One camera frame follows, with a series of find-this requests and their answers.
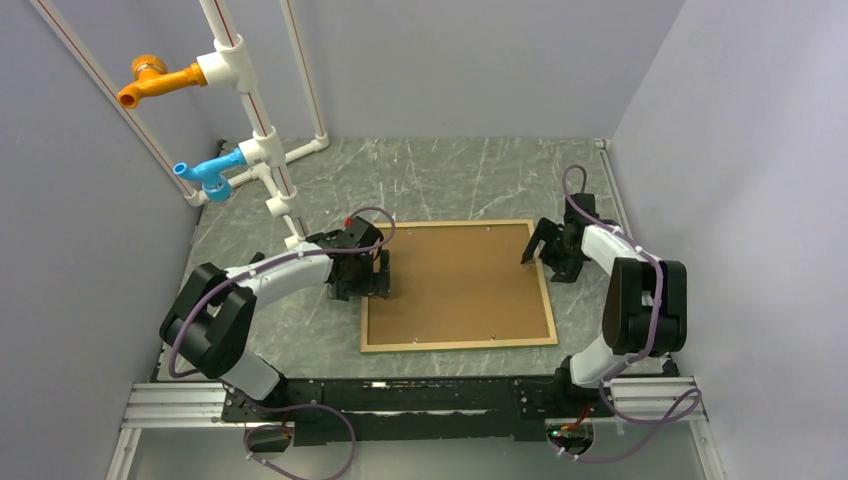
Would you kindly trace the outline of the brown backing board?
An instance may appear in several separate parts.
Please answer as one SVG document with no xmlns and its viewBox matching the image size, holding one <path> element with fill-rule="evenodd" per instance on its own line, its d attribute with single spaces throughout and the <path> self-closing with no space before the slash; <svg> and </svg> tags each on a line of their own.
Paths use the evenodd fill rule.
<svg viewBox="0 0 848 480">
<path fill-rule="evenodd" d="M 400 222 L 391 292 L 362 302 L 363 353 L 552 346 L 543 266 L 520 261 L 530 219 Z"/>
</svg>

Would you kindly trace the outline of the white pvc pipe stand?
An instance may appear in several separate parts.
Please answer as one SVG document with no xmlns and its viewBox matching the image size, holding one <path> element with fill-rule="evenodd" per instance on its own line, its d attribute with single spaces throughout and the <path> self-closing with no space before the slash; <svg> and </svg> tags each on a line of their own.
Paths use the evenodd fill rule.
<svg viewBox="0 0 848 480">
<path fill-rule="evenodd" d="M 172 168 L 176 165 L 175 162 L 149 128 L 134 114 L 135 108 L 126 109 L 118 103 L 116 95 L 122 88 L 115 85 L 54 3 L 34 1 L 31 5 L 166 171 L 187 203 L 191 206 L 213 203 L 203 192 L 199 182 L 181 179 L 173 173 Z M 267 208 L 272 217 L 283 219 L 289 227 L 291 234 L 285 244 L 292 248 L 304 242 L 307 226 L 297 198 L 297 188 L 287 166 L 307 155 L 326 149 L 330 144 L 329 134 L 322 122 L 315 89 L 305 62 L 302 43 L 293 18 L 292 5 L 284 1 L 281 9 L 314 129 L 313 138 L 292 151 L 286 151 L 283 138 L 273 125 L 264 105 L 247 42 L 239 33 L 227 4 L 223 1 L 203 1 L 200 6 L 214 37 L 214 49 L 210 53 L 199 56 L 194 63 L 197 63 L 204 73 L 208 81 L 206 86 L 223 85 L 238 94 L 251 126 L 250 138 L 237 146 L 244 154 L 247 165 L 228 169 L 224 172 L 224 176 L 233 189 L 252 181 L 259 181 L 265 186 L 268 192 Z"/>
</svg>

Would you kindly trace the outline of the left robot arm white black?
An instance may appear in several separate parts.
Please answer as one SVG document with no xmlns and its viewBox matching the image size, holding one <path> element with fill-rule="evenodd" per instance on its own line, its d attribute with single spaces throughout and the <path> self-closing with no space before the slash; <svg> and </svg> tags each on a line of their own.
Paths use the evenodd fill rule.
<svg viewBox="0 0 848 480">
<path fill-rule="evenodd" d="M 256 255 L 248 264 L 222 269 L 196 267 L 163 320 L 159 336 L 171 349 L 169 373 L 185 359 L 193 372 L 219 380 L 248 397 L 248 407 L 264 420 L 291 405 L 289 381 L 248 347 L 254 315 L 307 287 L 325 286 L 329 298 L 387 298 L 391 292 L 387 244 L 396 225 L 380 229 L 349 216 L 343 228 L 305 237 L 283 253 Z"/>
</svg>

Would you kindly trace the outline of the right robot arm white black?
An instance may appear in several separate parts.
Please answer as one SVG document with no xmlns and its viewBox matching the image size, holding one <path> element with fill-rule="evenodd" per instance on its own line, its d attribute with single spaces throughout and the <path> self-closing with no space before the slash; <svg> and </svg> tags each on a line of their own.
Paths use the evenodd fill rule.
<svg viewBox="0 0 848 480">
<path fill-rule="evenodd" d="M 601 332 L 567 357 L 548 384 L 520 384 L 527 415 L 574 415 L 598 407 L 599 387 L 646 358 L 680 351 L 687 338 L 687 271 L 648 253 L 622 227 L 602 219 L 591 194 L 566 198 L 561 222 L 541 218 L 521 261 L 539 260 L 554 283 L 573 283 L 588 262 L 609 277 Z"/>
</svg>

